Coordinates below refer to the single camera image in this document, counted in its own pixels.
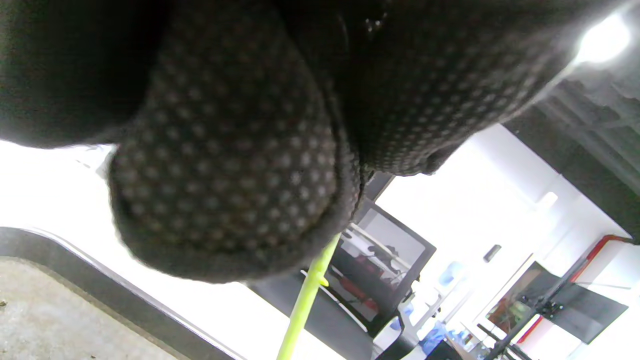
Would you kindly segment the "person's left hand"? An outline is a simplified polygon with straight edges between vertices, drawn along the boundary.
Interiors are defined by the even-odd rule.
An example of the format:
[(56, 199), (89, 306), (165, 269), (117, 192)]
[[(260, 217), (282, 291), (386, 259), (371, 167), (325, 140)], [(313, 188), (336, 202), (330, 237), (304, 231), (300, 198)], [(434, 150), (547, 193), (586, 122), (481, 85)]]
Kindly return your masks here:
[(433, 174), (628, 0), (3, 0), (1, 139), (114, 145), (121, 243), (224, 284), (299, 269), (370, 177)]

